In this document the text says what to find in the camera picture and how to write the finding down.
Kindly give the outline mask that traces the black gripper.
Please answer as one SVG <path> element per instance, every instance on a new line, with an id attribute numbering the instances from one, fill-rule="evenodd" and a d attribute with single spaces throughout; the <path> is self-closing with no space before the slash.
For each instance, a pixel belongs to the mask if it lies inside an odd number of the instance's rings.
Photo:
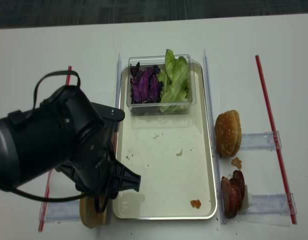
<path id="1" fill-rule="evenodd" d="M 63 164 L 56 167 L 58 173 L 63 173 L 75 183 L 79 192 L 88 193 L 103 182 L 106 174 L 101 165 L 106 159 L 109 143 L 117 131 L 118 122 L 104 121 L 101 125 L 90 125 L 81 132 L 74 145 L 74 155 Z M 132 172 L 121 162 L 115 160 L 112 164 L 111 197 L 125 190 L 139 192 L 141 176 Z"/>

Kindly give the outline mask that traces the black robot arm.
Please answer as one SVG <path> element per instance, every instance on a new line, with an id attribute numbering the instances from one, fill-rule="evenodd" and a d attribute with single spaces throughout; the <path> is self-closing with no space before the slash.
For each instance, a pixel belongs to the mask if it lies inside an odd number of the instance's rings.
<path id="1" fill-rule="evenodd" d="M 55 169 L 84 193 L 140 188 L 141 177 L 115 157 L 113 134 L 124 111 L 90 102 L 74 85 L 62 86 L 34 111 L 0 119 L 0 189 L 9 191 Z"/>

